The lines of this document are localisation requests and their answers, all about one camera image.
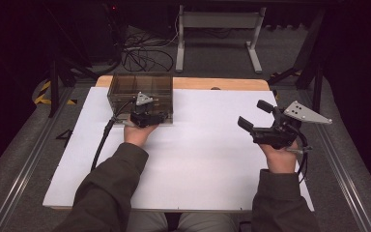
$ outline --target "dark green jacket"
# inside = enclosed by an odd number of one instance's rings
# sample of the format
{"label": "dark green jacket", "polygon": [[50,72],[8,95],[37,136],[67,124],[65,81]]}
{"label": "dark green jacket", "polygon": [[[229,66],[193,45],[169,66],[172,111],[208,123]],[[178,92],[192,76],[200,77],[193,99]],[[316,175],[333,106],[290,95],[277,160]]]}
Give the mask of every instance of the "dark green jacket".
{"label": "dark green jacket", "polygon": [[[130,199],[147,158],[143,149],[122,143],[113,157],[83,180],[71,213],[54,231],[126,231]],[[252,231],[319,231],[300,196],[297,174],[262,170],[252,212]]]}

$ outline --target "transparent acrylic box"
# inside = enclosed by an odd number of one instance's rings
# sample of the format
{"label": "transparent acrylic box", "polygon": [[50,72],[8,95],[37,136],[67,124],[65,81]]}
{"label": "transparent acrylic box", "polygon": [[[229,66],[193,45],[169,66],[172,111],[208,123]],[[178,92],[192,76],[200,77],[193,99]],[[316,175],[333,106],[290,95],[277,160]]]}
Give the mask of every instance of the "transparent acrylic box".
{"label": "transparent acrylic box", "polygon": [[[166,112],[168,118],[163,124],[173,124],[173,75],[169,72],[130,72],[115,73],[107,94],[113,112],[126,102],[137,97],[141,92],[153,98],[150,114]],[[131,105],[127,105],[119,115],[117,124],[122,124],[130,114]]]}

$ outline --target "person's hand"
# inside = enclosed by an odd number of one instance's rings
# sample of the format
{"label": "person's hand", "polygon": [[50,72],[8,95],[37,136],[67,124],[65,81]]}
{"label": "person's hand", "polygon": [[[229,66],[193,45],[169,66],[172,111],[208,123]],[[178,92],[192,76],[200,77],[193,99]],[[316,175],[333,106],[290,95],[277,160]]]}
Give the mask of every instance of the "person's hand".
{"label": "person's hand", "polygon": [[157,127],[158,125],[148,126],[147,128],[125,126],[125,142],[134,144],[138,147],[143,147],[147,141],[147,138],[149,137],[149,134]]}
{"label": "person's hand", "polygon": [[[271,145],[259,144],[260,148],[265,153],[267,158],[268,169],[271,173],[294,173],[295,164],[297,163],[297,156],[286,151],[286,148],[275,150]],[[297,141],[294,141],[292,149],[297,149]]]}

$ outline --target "white table surface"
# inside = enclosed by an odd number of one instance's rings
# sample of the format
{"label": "white table surface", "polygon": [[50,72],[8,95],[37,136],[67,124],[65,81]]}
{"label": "white table surface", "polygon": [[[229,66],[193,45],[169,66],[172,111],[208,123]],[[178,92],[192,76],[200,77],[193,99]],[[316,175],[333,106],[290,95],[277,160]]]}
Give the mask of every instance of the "white table surface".
{"label": "white table surface", "polygon": [[[90,90],[44,206],[71,208],[112,115],[107,91],[104,87]],[[276,105],[272,92],[175,89],[173,100],[174,124],[158,127],[144,147],[150,156],[131,199],[133,210],[250,211],[259,171],[267,164],[258,145],[237,121],[243,116],[255,127],[270,127],[272,115],[256,104],[264,100]],[[98,164],[111,157],[122,142],[123,128],[115,126]],[[300,190],[313,211],[305,182]]]}

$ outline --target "white metal stand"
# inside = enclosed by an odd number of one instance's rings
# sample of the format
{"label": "white metal stand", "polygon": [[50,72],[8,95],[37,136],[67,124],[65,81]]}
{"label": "white metal stand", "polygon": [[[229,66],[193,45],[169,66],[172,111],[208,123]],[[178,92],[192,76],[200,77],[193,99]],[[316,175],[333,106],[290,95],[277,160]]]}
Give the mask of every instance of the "white metal stand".
{"label": "white metal stand", "polygon": [[261,31],[266,8],[261,8],[259,13],[208,13],[185,12],[184,6],[179,10],[179,45],[177,48],[176,72],[183,71],[185,56],[185,27],[194,28],[255,28],[252,40],[246,42],[246,47],[251,58],[252,66],[256,73],[261,73],[262,68],[255,52],[255,45]]}

